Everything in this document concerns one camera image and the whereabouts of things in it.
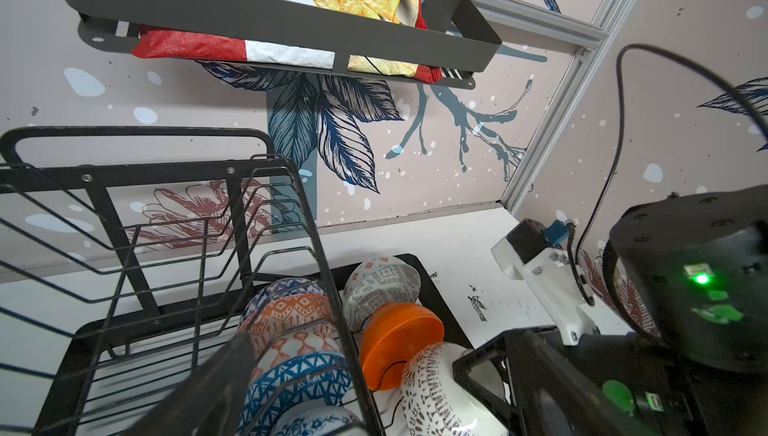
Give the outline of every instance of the wall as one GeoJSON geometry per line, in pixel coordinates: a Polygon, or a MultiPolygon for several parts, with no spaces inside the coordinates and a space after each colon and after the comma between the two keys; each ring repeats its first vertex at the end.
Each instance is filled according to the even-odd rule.
{"type": "MultiPolygon", "coordinates": [[[[647,42],[692,58],[739,85],[768,115],[766,6],[768,0],[638,0],[516,216],[547,223],[567,216],[582,228],[587,222],[614,157],[615,60],[626,44],[647,42]]],[[[719,98],[719,89],[641,52],[624,58],[624,80],[624,149],[584,244],[593,258],[588,264],[600,272],[610,227],[629,207],[672,191],[733,191],[768,182],[765,141],[745,115],[719,98]]],[[[594,281],[602,285],[599,278],[594,281]]],[[[631,285],[624,283],[624,290],[637,297],[631,285]]],[[[634,310],[640,317],[640,309],[634,310]]]]}
{"type": "MultiPolygon", "coordinates": [[[[377,88],[379,101],[356,119],[344,120],[339,115],[321,119],[324,122],[319,128],[318,114],[303,108],[288,90],[296,81],[315,80],[301,73],[276,75],[243,66],[201,66],[187,60],[147,60],[101,52],[79,39],[78,14],[63,0],[0,1],[4,45],[0,53],[0,133],[27,125],[268,131],[278,140],[281,152],[302,163],[304,186],[320,226],[498,200],[575,50],[497,27],[504,46],[487,70],[476,75],[475,90],[361,79],[355,84],[377,88]],[[241,87],[238,77],[250,78],[248,88],[241,87]],[[333,131],[340,142],[334,153],[319,154],[315,149],[321,130],[333,131]],[[291,136],[281,138],[279,134],[291,136]],[[335,156],[347,159],[345,169],[333,164],[335,156]]],[[[20,147],[22,157],[35,165],[221,160],[263,151],[258,144],[202,138],[38,141],[20,147]]],[[[103,240],[99,220],[83,211],[81,204],[49,196],[56,195],[42,200],[63,216],[82,221],[82,227],[103,240]]],[[[226,206],[211,181],[122,190],[115,198],[126,224],[213,215],[226,206]]],[[[72,258],[91,260],[105,255],[97,243],[63,228],[61,222],[18,196],[6,195],[2,200],[2,217],[53,242],[72,258]]],[[[268,222],[268,215],[260,221],[268,222]]],[[[142,236],[160,241],[162,235],[151,233],[161,229],[148,229],[142,236]]],[[[179,231],[194,232],[188,225],[179,231]]],[[[34,244],[11,237],[7,231],[0,242],[5,248],[3,256],[19,264],[65,261],[60,255],[41,254],[34,244]]]]}

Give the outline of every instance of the blue patterned bowl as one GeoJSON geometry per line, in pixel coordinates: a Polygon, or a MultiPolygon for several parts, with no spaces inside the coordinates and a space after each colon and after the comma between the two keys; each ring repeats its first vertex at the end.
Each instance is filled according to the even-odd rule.
{"type": "Polygon", "coordinates": [[[297,287],[311,281],[312,279],[308,279],[307,277],[283,277],[263,287],[261,291],[259,291],[259,294],[255,295],[245,307],[243,315],[240,316],[240,324],[242,325],[243,321],[245,321],[256,311],[261,311],[264,309],[264,306],[268,305],[274,297],[298,295],[303,292],[311,292],[317,295],[326,295],[326,292],[322,290],[320,284],[316,282],[313,282],[309,286],[297,287]],[[283,290],[286,291],[281,292],[279,295],[277,294],[278,291],[283,290]]]}
{"type": "Polygon", "coordinates": [[[313,352],[296,356],[275,366],[254,381],[246,393],[245,406],[237,425],[237,433],[245,436],[251,420],[263,413],[248,436],[267,436],[284,412],[298,403],[322,399],[335,406],[350,390],[352,378],[346,370],[346,359],[335,352],[313,352]],[[327,372],[313,374],[309,379],[289,384],[277,393],[280,385],[321,369],[339,366],[327,372]]]}
{"type": "MultiPolygon", "coordinates": [[[[299,414],[292,421],[275,428],[271,436],[322,436],[359,421],[354,413],[344,408],[325,406],[299,414]]],[[[344,436],[365,436],[366,434],[362,428],[344,432],[344,436]]]]}

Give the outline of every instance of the bird tail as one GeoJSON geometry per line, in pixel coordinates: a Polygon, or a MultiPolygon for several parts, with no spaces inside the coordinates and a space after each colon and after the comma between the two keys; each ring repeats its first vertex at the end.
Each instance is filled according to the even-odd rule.
{"type": "Polygon", "coordinates": [[[557,1],[555,1],[555,0],[544,0],[544,4],[546,4],[547,7],[549,8],[549,10],[551,10],[551,11],[560,12],[560,7],[558,6],[557,1]]]}

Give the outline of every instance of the white countertop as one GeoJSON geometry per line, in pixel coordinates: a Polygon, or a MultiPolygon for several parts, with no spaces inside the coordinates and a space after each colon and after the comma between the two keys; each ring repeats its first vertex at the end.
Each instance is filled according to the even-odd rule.
{"type": "MultiPolygon", "coordinates": [[[[335,232],[322,236],[322,246],[332,268],[357,263],[375,255],[415,255],[432,275],[432,280],[470,342],[477,347],[506,329],[553,324],[528,285],[506,277],[491,255],[491,247],[516,224],[517,221],[504,208],[494,208],[335,232]],[[473,305],[470,298],[475,298],[479,304],[473,305]]],[[[309,245],[309,240],[293,239],[258,245],[252,255],[254,268],[267,251],[301,245],[309,245]]],[[[216,270],[223,267],[228,253],[226,251],[223,256],[208,260],[206,276],[215,275],[216,270]]],[[[149,268],[145,275],[149,284],[156,287],[197,279],[197,268],[197,262],[192,261],[149,268]]],[[[316,271],[316,265],[308,252],[291,252],[266,259],[261,271],[303,275],[316,271]]],[[[231,269],[227,270],[223,279],[232,273],[231,269]]],[[[94,275],[82,271],[47,279],[88,297],[102,297],[114,291],[116,278],[116,275],[94,275]]],[[[213,283],[206,285],[206,294],[214,294],[224,288],[218,281],[213,283]]],[[[162,291],[156,297],[159,304],[168,304],[194,297],[195,292],[195,287],[188,287],[162,291]]],[[[131,299],[126,297],[121,300],[118,313],[138,309],[135,299],[131,299]]],[[[85,305],[34,281],[0,285],[0,305],[70,332],[87,322],[103,318],[108,308],[108,303],[85,305]]],[[[621,335],[629,331],[628,326],[602,301],[597,300],[596,306],[589,308],[589,312],[604,335],[621,335]]],[[[10,317],[0,317],[0,337],[5,342],[0,345],[0,362],[51,373],[57,371],[69,343],[67,338],[32,328],[10,317]]],[[[0,387],[4,387],[0,392],[0,422],[34,424],[48,383],[37,380],[29,384],[29,379],[0,372],[0,387]]],[[[381,398],[392,400],[391,405],[398,399],[388,394],[381,394],[381,398]]],[[[383,400],[381,403],[382,420],[387,424],[391,415],[384,414],[391,405],[383,400]]]]}

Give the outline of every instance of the leaf illustration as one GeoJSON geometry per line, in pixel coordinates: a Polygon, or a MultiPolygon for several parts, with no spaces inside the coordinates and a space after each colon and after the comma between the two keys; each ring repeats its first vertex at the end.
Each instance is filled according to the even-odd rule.
{"type": "Polygon", "coordinates": [[[277,96],[269,133],[277,152],[301,165],[317,147],[317,89],[305,76],[293,79],[277,96]]]}
{"type": "Polygon", "coordinates": [[[323,90],[317,97],[316,112],[317,148],[328,168],[351,184],[379,192],[371,146],[351,111],[335,95],[323,90]]]}
{"type": "Polygon", "coordinates": [[[282,71],[266,67],[238,64],[236,62],[197,61],[206,71],[230,85],[251,91],[269,91],[286,85],[301,76],[294,71],[282,71]]]}
{"type": "MultiPolygon", "coordinates": [[[[768,77],[752,79],[735,87],[736,91],[746,97],[759,114],[768,115],[768,77]]],[[[723,109],[729,113],[746,114],[746,110],[727,93],[717,96],[699,107],[723,109]]]]}
{"type": "Polygon", "coordinates": [[[402,121],[389,85],[382,80],[324,76],[328,92],[361,122],[402,121]]]}

